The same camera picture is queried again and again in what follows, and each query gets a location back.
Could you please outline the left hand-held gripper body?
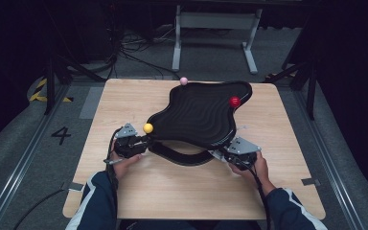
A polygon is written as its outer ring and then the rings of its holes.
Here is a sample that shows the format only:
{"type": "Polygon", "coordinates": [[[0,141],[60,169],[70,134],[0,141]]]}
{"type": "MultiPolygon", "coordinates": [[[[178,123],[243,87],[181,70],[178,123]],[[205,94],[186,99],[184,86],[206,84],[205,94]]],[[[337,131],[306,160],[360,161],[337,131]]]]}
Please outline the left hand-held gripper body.
{"type": "Polygon", "coordinates": [[[139,142],[141,137],[131,123],[126,123],[116,130],[113,135],[115,152],[124,158],[130,158],[141,152],[139,142]]]}

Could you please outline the metal floor rail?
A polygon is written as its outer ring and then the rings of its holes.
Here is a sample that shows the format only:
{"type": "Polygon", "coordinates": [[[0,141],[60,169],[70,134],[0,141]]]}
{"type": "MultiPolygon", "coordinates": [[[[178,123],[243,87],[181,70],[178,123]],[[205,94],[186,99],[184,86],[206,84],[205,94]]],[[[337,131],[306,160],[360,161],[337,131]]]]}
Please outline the metal floor rail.
{"type": "Polygon", "coordinates": [[[357,210],[347,192],[346,186],[343,183],[337,168],[332,160],[329,150],[326,147],[325,141],[315,123],[314,120],[311,119],[308,111],[306,101],[304,99],[303,94],[300,91],[293,92],[294,99],[299,106],[301,113],[304,116],[304,120],[309,128],[311,135],[313,136],[313,140],[315,146],[318,150],[319,159],[323,165],[324,171],[331,183],[333,188],[333,193],[336,196],[338,204],[345,216],[345,219],[348,222],[351,230],[364,230],[364,225],[357,213],[357,210]]]}
{"type": "Polygon", "coordinates": [[[51,110],[48,112],[47,115],[44,115],[41,118],[34,132],[34,135],[32,136],[32,139],[25,148],[21,157],[16,161],[16,166],[11,172],[9,179],[5,184],[5,187],[0,193],[0,220],[4,216],[9,204],[12,201],[12,198],[14,197],[14,194],[17,192],[20,183],[22,182],[27,170],[29,169],[33,161],[33,158],[35,157],[35,152],[41,142],[42,136],[44,135],[51,121],[53,120],[54,115],[56,114],[63,98],[66,96],[69,88],[69,85],[62,85],[58,88],[51,110]]]}

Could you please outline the yellow black hazard tape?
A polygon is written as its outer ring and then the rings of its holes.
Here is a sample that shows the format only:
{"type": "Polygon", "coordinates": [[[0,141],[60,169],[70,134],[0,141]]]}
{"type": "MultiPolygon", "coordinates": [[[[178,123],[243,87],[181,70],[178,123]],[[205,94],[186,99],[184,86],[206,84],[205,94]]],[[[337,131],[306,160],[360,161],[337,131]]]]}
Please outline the yellow black hazard tape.
{"type": "Polygon", "coordinates": [[[33,101],[39,101],[39,102],[47,102],[48,99],[46,96],[41,96],[40,93],[43,89],[43,87],[46,85],[47,83],[47,79],[43,78],[40,80],[40,82],[38,83],[37,87],[34,90],[34,93],[32,94],[32,96],[30,97],[29,101],[33,102],[33,101]]]}

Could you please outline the black wavy tray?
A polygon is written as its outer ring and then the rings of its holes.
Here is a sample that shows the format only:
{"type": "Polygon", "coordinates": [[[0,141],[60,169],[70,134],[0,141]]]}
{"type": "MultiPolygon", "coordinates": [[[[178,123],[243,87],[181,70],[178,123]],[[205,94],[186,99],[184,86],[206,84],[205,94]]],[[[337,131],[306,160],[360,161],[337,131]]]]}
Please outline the black wavy tray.
{"type": "Polygon", "coordinates": [[[148,118],[148,123],[153,125],[149,138],[218,149],[235,137],[234,113],[252,94],[251,84],[245,81],[190,82],[176,86],[170,91],[167,107],[148,118]],[[238,108],[229,104],[233,96],[241,99],[238,108]]]}

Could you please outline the person's left hand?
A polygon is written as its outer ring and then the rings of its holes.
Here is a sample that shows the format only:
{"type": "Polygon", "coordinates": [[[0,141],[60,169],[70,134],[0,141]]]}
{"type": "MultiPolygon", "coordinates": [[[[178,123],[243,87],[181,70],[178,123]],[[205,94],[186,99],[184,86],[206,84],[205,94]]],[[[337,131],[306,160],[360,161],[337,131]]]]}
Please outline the person's left hand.
{"type": "Polygon", "coordinates": [[[113,150],[110,154],[110,160],[115,161],[112,167],[116,174],[116,178],[122,179],[127,174],[129,167],[139,162],[142,157],[142,154],[136,154],[130,158],[123,158],[113,150]]]}

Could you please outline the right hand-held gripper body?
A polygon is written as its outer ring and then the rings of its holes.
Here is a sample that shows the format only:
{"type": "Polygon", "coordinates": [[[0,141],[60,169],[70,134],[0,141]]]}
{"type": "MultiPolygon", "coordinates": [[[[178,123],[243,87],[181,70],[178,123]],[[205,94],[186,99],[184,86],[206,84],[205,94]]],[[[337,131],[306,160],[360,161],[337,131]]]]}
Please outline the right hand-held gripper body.
{"type": "Polygon", "coordinates": [[[235,165],[241,171],[251,169],[256,160],[257,152],[262,148],[241,137],[236,137],[225,148],[224,159],[235,165]]]}

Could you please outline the person's right hand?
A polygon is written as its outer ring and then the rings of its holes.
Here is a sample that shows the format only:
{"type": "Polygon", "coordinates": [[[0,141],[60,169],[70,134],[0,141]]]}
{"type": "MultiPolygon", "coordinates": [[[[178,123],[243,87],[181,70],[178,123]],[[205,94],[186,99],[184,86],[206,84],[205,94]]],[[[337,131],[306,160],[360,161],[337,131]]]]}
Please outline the person's right hand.
{"type": "MultiPolygon", "coordinates": [[[[260,151],[256,152],[257,159],[254,164],[254,173],[259,178],[262,189],[265,190],[267,193],[274,188],[274,185],[270,182],[268,177],[268,166],[266,160],[263,158],[262,153],[260,151]]],[[[250,182],[252,185],[258,186],[256,180],[251,172],[241,171],[235,165],[229,163],[228,166],[232,170],[233,173],[240,175],[246,181],[250,182]]]]}

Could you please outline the grey metal stand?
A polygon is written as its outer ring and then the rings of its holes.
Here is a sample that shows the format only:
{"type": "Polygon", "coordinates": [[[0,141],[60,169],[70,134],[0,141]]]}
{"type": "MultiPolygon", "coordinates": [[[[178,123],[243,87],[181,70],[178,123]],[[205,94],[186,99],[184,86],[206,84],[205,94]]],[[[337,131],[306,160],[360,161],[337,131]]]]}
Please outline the grey metal stand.
{"type": "Polygon", "coordinates": [[[177,72],[180,69],[181,58],[181,30],[186,29],[223,29],[223,30],[248,30],[249,38],[241,44],[249,72],[252,75],[258,73],[251,48],[258,30],[262,9],[253,13],[223,13],[223,12],[192,12],[183,11],[178,5],[175,13],[175,42],[172,55],[172,69],[177,72]]]}

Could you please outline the black tripod stand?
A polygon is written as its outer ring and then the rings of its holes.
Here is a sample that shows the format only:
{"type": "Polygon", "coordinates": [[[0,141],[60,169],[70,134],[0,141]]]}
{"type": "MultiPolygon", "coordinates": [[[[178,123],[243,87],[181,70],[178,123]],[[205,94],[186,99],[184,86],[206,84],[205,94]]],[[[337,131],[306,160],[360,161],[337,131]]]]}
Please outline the black tripod stand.
{"type": "Polygon", "coordinates": [[[49,55],[46,62],[46,72],[45,72],[45,77],[47,80],[46,83],[47,103],[45,115],[48,115],[56,104],[55,78],[57,78],[61,84],[70,84],[72,81],[70,71],[68,70],[69,66],[71,66],[78,72],[82,73],[83,75],[87,76],[91,80],[99,82],[105,81],[104,78],[101,78],[91,70],[88,70],[81,64],[78,64],[75,61],[72,61],[71,59],[59,55],[49,55]]]}
{"type": "Polygon", "coordinates": [[[308,85],[306,110],[311,120],[314,119],[313,106],[316,88],[317,74],[313,62],[302,62],[287,67],[278,74],[269,74],[264,78],[264,83],[274,83],[294,74],[289,87],[294,91],[301,91],[305,84],[308,85]]]}

